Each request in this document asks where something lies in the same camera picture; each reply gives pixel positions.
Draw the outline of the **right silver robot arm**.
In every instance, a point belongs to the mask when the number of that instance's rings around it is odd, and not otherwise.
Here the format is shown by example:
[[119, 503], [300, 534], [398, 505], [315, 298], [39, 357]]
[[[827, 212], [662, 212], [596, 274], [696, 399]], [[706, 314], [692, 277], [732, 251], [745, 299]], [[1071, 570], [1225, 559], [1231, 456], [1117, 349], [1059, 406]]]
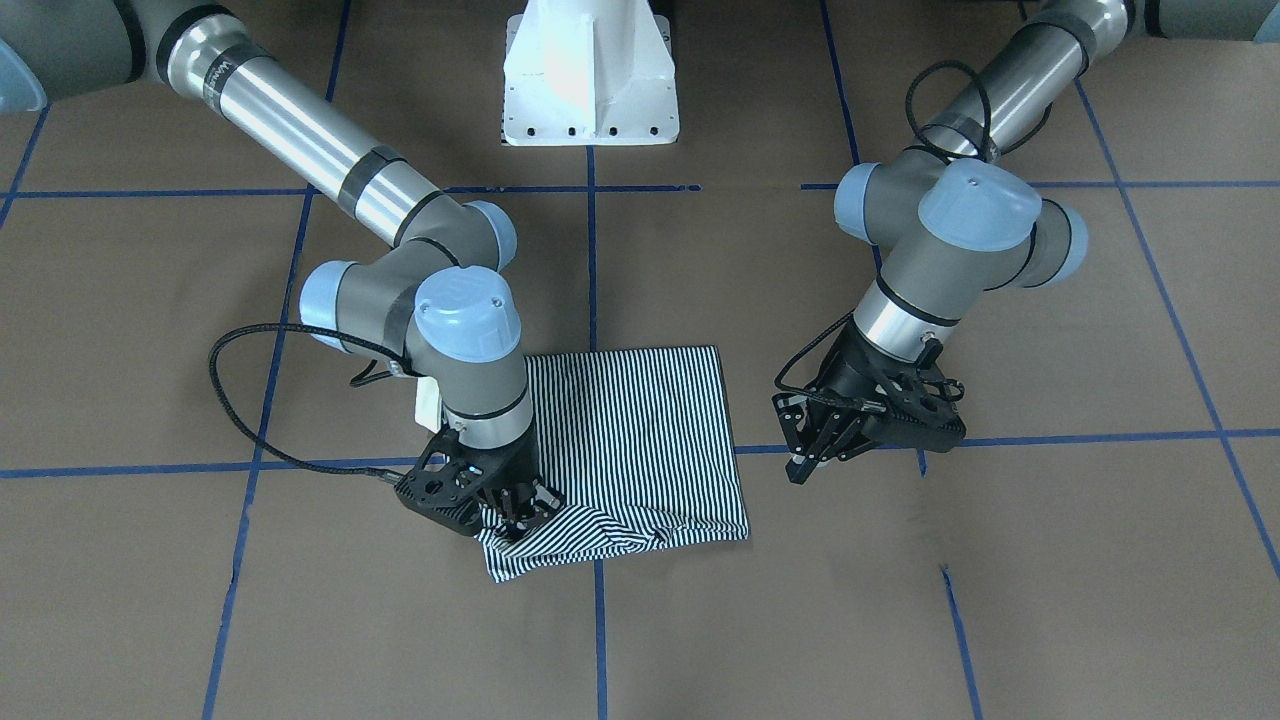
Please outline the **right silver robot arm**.
[[484, 514], [499, 541], [548, 523], [563, 496], [538, 469], [521, 320], [503, 269], [517, 236], [494, 204], [458, 202], [261, 47], [216, 1], [5, 1], [3, 110], [42, 111], [148, 81], [251, 137], [383, 241], [374, 263], [316, 266], [293, 332], [428, 378], [442, 427], [406, 473], [365, 468], [402, 503], [462, 536]]

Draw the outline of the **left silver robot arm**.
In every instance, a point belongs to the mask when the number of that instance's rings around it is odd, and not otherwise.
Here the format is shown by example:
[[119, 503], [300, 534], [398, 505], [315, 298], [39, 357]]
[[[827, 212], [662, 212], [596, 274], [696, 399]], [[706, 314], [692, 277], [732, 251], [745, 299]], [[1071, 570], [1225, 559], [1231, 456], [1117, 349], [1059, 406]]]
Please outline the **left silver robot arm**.
[[938, 364], [982, 293], [1056, 284], [1091, 237], [1073, 208], [1043, 199], [1001, 167], [1047, 122], [1057, 96], [1130, 37], [1274, 44], [1275, 1], [1044, 1], [983, 69], [951, 68], [968, 86], [928, 122], [905, 97], [913, 142], [892, 161], [860, 163], [840, 181], [835, 222], [879, 250], [854, 310], [819, 334], [815, 377], [774, 379], [774, 413], [794, 484], [831, 461], [896, 445], [948, 452], [965, 437], [965, 389]]

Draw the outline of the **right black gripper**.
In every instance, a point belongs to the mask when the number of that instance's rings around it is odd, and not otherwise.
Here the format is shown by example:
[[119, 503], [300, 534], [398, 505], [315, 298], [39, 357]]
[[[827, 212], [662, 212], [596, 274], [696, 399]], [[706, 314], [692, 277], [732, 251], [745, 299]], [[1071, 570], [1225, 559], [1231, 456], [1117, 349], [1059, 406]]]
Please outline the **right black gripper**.
[[564, 507], [564, 496], [547, 486], [538, 470], [538, 433], [524, 432], [498, 448], [463, 445], [457, 430], [440, 432], [440, 454], [448, 457], [440, 491], [442, 509], [484, 506], [495, 511], [495, 536], [521, 541]]

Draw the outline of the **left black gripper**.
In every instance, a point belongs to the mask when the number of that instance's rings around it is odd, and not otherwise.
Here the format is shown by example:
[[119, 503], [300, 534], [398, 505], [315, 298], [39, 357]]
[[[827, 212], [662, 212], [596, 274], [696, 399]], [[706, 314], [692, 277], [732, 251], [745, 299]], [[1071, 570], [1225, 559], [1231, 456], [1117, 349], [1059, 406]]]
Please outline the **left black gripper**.
[[942, 350], [943, 345], [931, 338], [922, 356], [905, 363], [882, 354], [855, 325], [844, 325], [815, 377], [815, 398], [791, 392], [772, 397], [791, 452], [788, 480], [803, 484], [827, 462], [846, 461], [870, 450], [864, 429], [869, 414], [884, 410], [878, 401], [884, 375], [937, 366]]

